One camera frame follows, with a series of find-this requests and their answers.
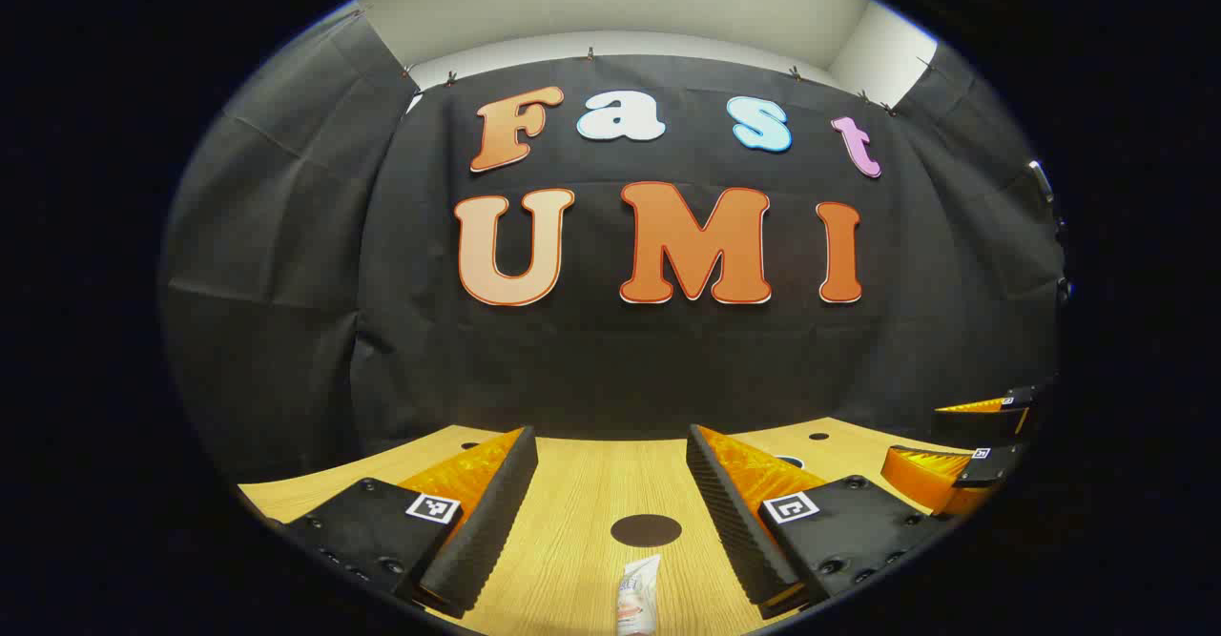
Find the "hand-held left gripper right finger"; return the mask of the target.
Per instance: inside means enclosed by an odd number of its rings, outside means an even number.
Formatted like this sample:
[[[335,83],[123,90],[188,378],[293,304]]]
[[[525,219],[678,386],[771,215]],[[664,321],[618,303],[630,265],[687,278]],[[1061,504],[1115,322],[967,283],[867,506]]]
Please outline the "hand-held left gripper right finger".
[[[686,465],[763,618],[855,591],[950,529],[861,475],[825,480],[691,424]]]

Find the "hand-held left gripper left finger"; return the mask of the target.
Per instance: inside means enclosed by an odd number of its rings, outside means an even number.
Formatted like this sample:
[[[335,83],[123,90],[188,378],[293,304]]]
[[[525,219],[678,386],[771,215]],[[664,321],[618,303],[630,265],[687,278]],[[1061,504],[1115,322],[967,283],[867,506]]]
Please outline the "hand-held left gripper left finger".
[[[359,477],[280,533],[358,584],[453,618],[474,609],[538,465],[513,428],[398,483]]]

